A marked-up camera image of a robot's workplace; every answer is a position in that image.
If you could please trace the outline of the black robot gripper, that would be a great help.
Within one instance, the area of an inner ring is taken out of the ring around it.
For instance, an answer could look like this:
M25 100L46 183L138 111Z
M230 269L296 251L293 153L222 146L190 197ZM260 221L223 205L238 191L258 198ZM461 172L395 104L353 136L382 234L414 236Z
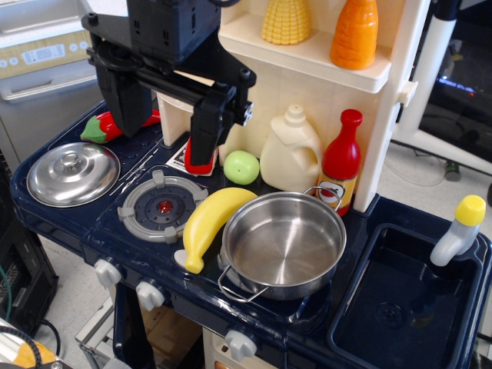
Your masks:
M134 136L152 115L151 91L194 107L190 162L208 165L233 124L251 117L255 73L220 43L232 1L129 1L126 16L85 15L89 61L117 127Z

